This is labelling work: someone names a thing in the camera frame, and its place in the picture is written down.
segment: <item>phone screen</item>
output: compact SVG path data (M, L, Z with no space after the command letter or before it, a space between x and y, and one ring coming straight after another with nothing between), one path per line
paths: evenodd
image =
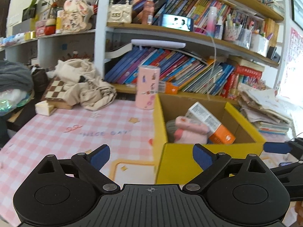
M162 26L183 31L192 31L192 19L173 14L163 14Z

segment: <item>handbag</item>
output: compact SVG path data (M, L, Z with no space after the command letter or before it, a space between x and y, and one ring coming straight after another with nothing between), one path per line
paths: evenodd
M129 0L125 0L125 4L113 4L110 1L107 22L131 23L132 5Z

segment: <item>metal screw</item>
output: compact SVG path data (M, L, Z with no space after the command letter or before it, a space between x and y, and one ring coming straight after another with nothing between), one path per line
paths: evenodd
M196 183L190 183L185 186L185 188L189 191L197 191L200 189L200 186Z
M117 185L113 184L113 183L107 183L107 184L103 185L103 189L106 190L106 191L113 191L117 188L118 188Z

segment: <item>ribbed gray plate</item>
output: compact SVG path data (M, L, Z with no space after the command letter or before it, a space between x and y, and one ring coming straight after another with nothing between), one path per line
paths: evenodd
M118 194L101 197L89 215L66 227L232 226L236 225L214 215L201 197L185 194L177 185L125 185ZM271 226L284 225L277 222Z

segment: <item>purple book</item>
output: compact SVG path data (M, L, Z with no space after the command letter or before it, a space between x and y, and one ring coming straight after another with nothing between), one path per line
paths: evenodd
M150 48L149 50L147 50L134 64L131 65L131 67L118 79L117 83L118 84L123 84L124 81L129 77L130 74L132 74L137 67L140 65L140 63L147 57L150 55L150 53L152 53L155 49L154 48Z

